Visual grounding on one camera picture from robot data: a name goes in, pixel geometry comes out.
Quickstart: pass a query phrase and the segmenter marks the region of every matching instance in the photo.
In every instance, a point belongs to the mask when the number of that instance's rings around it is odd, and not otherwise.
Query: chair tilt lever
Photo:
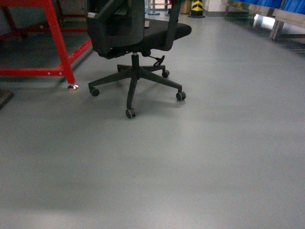
[[[153,57],[153,56],[148,56],[148,57],[157,60],[157,62],[153,64],[155,67],[160,66],[165,59],[165,56],[162,56],[161,58],[157,58],[157,57]]]

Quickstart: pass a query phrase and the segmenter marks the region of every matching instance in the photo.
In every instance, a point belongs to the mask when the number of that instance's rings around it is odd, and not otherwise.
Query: red metal frame
[[[65,28],[61,29],[58,20],[63,17],[85,17],[85,15],[63,15],[60,2],[56,0],[60,16],[56,16],[56,12],[52,0],[0,0],[4,15],[8,20],[12,32],[0,36],[0,40],[12,36],[23,36],[28,32],[51,32],[54,39],[61,64],[56,68],[0,68],[0,76],[65,76],[69,84],[75,83],[75,78],[71,68],[71,64],[76,61],[88,48],[91,47],[91,40],[88,40],[72,55],[68,56],[68,52],[62,37],[61,32],[86,32],[87,29]],[[10,14],[8,7],[24,6],[24,7],[43,7],[47,17],[47,22],[32,25],[24,29],[18,29],[14,23],[13,17]]]

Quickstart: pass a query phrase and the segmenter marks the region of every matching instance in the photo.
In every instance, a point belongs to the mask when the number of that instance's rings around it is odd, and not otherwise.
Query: black office chair
[[[192,28],[178,23],[180,6],[185,0],[173,0],[169,21],[145,19],[144,0],[88,0],[88,34],[92,40],[93,50],[107,59],[132,54],[132,66],[118,65],[118,73],[89,83],[93,96],[99,95],[95,86],[131,78],[127,98],[126,115],[136,116],[132,100],[140,78],[151,80],[178,89],[177,100],[186,98],[182,86],[167,79],[169,71],[161,65],[162,58],[151,56],[151,49],[168,51],[173,41],[191,33]],[[157,60],[153,66],[139,66],[138,52],[144,57]],[[152,72],[162,70],[162,76]]]

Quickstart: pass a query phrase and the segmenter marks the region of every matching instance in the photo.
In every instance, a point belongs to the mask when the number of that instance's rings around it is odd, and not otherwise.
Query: blue container
[[[237,0],[237,1],[246,2],[246,3],[250,3],[250,4],[256,4],[256,2],[257,2],[257,0]]]
[[[271,8],[280,8],[282,0],[257,0],[256,4],[260,6],[267,6]]]
[[[305,0],[286,0],[283,10],[305,14]]]
[[[244,0],[243,2],[250,3],[250,4],[256,4],[257,0]]]

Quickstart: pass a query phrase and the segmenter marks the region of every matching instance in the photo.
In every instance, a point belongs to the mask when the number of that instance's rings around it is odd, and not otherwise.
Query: table
[[[0,6],[3,8],[4,15],[12,30],[12,32],[0,36],[0,41],[12,36],[25,37],[26,34],[31,31],[51,32],[59,58],[61,60],[61,64],[55,68],[0,68],[0,76],[65,76],[69,83],[69,91],[76,91],[78,89],[78,85],[75,83],[71,64],[76,61],[88,48],[90,48],[92,43],[89,39],[72,55],[68,56],[68,52],[62,37],[62,32],[87,32],[87,29],[61,29],[58,21],[62,20],[64,17],[85,17],[85,15],[63,15],[59,0],[56,0],[56,4],[59,9],[59,17],[56,15],[52,0],[0,0]],[[43,7],[47,21],[27,28],[18,29],[8,8],[16,6]]]
[[[282,0],[279,9],[273,9],[270,7],[255,5],[246,2],[240,2],[236,0],[221,0],[221,2],[227,6],[226,12],[229,7],[234,7],[239,10],[244,10],[252,14],[259,14],[266,17],[275,19],[274,26],[272,28],[270,38],[273,41],[278,39],[290,39],[290,38],[305,38],[305,34],[282,34],[282,28],[284,23],[288,22],[292,25],[305,28],[305,15],[282,10],[286,0]]]

